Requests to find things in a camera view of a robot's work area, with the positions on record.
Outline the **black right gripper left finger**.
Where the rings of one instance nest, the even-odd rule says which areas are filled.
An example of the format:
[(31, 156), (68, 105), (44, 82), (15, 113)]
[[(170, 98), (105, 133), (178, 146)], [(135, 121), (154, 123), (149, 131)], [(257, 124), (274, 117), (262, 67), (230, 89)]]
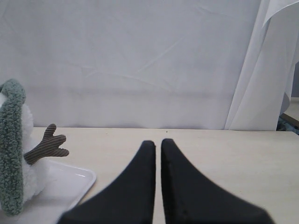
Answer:
[(122, 173), (60, 224), (151, 224), (156, 190), (156, 146), (145, 140)]

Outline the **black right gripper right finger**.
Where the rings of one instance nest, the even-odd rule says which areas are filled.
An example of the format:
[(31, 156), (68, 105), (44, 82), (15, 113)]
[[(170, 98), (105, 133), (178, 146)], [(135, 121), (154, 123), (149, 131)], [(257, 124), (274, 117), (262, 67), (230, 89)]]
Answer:
[(272, 224), (268, 212), (218, 186), (175, 141), (161, 144), (161, 188), (167, 224)]

